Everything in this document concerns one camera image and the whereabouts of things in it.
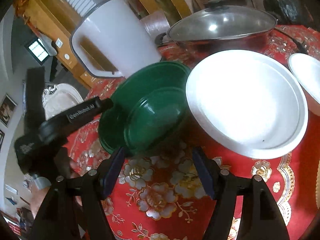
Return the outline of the dark green plastic bowl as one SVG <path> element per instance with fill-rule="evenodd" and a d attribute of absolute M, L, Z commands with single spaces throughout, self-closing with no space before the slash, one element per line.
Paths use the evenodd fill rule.
<path fill-rule="evenodd" d="M 131 156 L 152 155 L 177 140 L 189 112 L 185 85 L 190 72 L 182 63 L 164 61 L 122 82 L 111 96 L 113 107 L 99 120 L 104 150 L 113 153 L 125 146 Z"/>

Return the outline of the large white foam bowl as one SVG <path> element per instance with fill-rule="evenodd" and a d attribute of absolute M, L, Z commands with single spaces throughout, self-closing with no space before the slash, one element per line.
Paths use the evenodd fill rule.
<path fill-rule="evenodd" d="M 185 93 L 202 129 L 225 148 L 274 159 L 304 137 L 308 106 L 297 79 L 278 61 L 249 50 L 225 50 L 199 62 Z"/>

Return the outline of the small white foam bowl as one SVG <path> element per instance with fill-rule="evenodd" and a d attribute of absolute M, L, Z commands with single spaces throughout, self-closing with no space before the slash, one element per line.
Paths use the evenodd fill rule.
<path fill-rule="evenodd" d="M 308 109 L 319 116 L 319 60 L 310 55 L 295 53 L 289 57 L 288 66 L 303 88 Z"/>

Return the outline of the white ornate chair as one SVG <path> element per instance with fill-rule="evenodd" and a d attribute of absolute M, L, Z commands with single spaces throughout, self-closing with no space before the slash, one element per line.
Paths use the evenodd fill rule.
<path fill-rule="evenodd" d="M 48 86 L 42 93 L 42 104 L 46 120 L 83 101 L 78 90 L 67 83 Z"/>

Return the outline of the white electric kettle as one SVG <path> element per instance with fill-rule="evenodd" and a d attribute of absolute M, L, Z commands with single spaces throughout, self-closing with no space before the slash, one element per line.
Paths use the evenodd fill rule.
<path fill-rule="evenodd" d="M 104 0 L 93 7 L 69 43 L 76 59 L 97 78 L 128 78 L 162 59 L 126 0 Z"/>

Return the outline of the steel pot with glass lid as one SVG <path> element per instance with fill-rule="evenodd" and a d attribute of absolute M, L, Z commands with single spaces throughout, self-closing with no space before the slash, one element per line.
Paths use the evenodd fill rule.
<path fill-rule="evenodd" d="M 277 19 L 268 12 L 238 5 L 210 1 L 209 7 L 178 21 L 156 36 L 155 44 L 164 38 L 180 48 L 211 54 L 228 49 L 261 50 Z"/>

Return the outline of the black plastic bag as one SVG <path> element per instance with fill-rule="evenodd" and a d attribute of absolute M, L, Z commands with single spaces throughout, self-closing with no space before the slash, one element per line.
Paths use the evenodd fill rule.
<path fill-rule="evenodd" d="M 263 0 L 265 10 L 273 15 L 279 24 L 308 25 L 308 12 L 298 0 Z"/>

